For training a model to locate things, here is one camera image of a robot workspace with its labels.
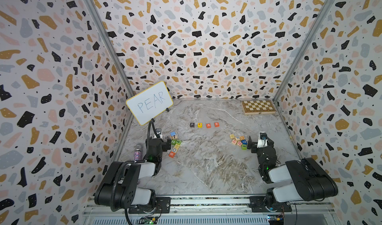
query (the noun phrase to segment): terrazzo wallpaper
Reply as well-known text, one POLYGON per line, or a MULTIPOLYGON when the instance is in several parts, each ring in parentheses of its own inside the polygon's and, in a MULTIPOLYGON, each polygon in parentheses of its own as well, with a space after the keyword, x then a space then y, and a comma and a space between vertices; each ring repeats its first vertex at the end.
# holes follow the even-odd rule
POLYGON ((135 93, 273 98, 325 0, 93 0, 135 93))
POLYGON ((82 0, 0 0, 0 223, 79 224, 124 129, 82 0))
POLYGON ((303 156, 337 182, 344 225, 382 224, 381 8, 336 0, 277 102, 303 156))

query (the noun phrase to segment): microphone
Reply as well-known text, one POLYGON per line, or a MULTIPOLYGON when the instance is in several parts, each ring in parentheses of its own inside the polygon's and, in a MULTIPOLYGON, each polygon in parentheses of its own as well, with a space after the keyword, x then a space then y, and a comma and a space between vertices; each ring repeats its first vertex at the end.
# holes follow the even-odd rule
POLYGON ((134 160, 142 160, 142 150, 143 150, 143 144, 137 143, 134 146, 134 160))

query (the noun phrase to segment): chess board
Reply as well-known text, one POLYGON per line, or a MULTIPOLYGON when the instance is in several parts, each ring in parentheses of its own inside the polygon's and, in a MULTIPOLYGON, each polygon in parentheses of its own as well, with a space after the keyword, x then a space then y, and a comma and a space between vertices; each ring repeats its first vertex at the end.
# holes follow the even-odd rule
POLYGON ((244 100, 241 102, 244 114, 274 114, 276 109, 270 100, 244 100))

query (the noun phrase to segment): wooden toy block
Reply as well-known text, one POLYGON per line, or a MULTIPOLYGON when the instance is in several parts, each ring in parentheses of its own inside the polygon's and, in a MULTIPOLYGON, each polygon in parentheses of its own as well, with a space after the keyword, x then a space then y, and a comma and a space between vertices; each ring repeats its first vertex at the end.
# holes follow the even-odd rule
POLYGON ((274 114, 276 109, 270 100, 242 101, 244 114, 274 114))
POLYGON ((170 133, 170 138, 171 138, 171 139, 177 139, 178 137, 176 136, 176 133, 175 133, 175 132, 171 132, 171 133, 170 133))

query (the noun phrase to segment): marble tabletop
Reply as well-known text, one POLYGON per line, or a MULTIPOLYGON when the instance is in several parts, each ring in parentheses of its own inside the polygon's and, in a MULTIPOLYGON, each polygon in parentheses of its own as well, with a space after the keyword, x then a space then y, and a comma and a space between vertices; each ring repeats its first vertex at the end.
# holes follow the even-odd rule
MULTIPOLYGON (((263 182, 256 154, 232 145, 230 134, 257 140, 259 132, 265 131, 275 142, 282 164, 298 159, 277 113, 244 115, 236 100, 174 100, 169 112, 155 118, 155 127, 162 129, 164 137, 176 132, 182 141, 174 158, 168 156, 169 151, 163 153, 158 175, 139 181, 138 187, 155 189, 156 194, 264 194, 268 188, 289 183, 263 182), (202 128, 197 127, 198 122, 203 123, 202 128)), ((134 145, 144 143, 146 137, 147 125, 140 126, 133 118, 119 160, 131 160, 134 145)))

